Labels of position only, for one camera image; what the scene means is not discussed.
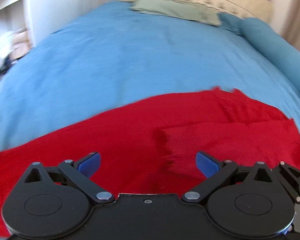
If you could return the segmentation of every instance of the blanket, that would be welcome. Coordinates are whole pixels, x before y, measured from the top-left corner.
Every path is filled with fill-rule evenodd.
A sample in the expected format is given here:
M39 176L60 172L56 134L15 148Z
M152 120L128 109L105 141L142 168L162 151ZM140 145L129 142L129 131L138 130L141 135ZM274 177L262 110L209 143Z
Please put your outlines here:
M177 193L205 178L195 154L270 168L285 161L300 169L300 134L280 110L239 90L166 94L113 109L0 152L0 236L8 236L1 207L35 161L57 166L98 151L101 168L91 180L118 193Z
M144 98L215 86L237 88L280 109L300 132L299 92L282 68L251 45L275 52L269 39L258 38L260 21L247 19L246 40L219 27L130 7L103 4L40 42L4 75L0 152ZM248 35L250 30L256 35Z

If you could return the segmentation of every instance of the metal screw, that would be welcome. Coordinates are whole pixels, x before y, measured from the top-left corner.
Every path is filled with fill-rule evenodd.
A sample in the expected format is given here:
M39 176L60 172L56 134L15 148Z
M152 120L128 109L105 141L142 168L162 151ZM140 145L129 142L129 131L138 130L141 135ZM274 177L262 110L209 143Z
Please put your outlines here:
M195 191L189 191L189 192L185 193L185 198L189 199L189 200L196 200L196 199L200 198L200 194Z
M96 195L97 199L99 200L109 200L112 198L112 194L107 191L101 191Z

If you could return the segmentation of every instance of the red cloth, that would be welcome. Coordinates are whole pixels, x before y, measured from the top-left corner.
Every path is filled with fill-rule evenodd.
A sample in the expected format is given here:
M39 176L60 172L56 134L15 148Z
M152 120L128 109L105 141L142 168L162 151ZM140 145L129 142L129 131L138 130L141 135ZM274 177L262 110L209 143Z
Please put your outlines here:
M1 152L0 236L9 235L3 202L32 162L57 166L98 151L101 168L91 179L113 194L182 194L203 179L194 164L198 150L239 164L283 160L300 169L294 122L238 90L148 98Z

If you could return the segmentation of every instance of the blue bedsheet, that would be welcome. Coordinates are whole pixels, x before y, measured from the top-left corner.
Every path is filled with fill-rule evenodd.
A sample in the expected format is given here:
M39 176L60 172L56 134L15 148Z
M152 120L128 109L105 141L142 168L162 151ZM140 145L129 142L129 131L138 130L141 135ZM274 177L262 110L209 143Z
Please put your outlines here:
M165 93L238 88L293 117L294 86L243 37L112 1L50 35L0 82L0 151Z

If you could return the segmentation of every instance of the white furniture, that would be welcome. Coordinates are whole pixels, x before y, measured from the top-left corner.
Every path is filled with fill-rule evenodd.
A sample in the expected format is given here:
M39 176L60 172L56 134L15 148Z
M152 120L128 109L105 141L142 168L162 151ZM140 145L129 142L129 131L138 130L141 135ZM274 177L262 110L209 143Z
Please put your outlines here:
M32 47L102 0L0 0L0 38L26 26Z

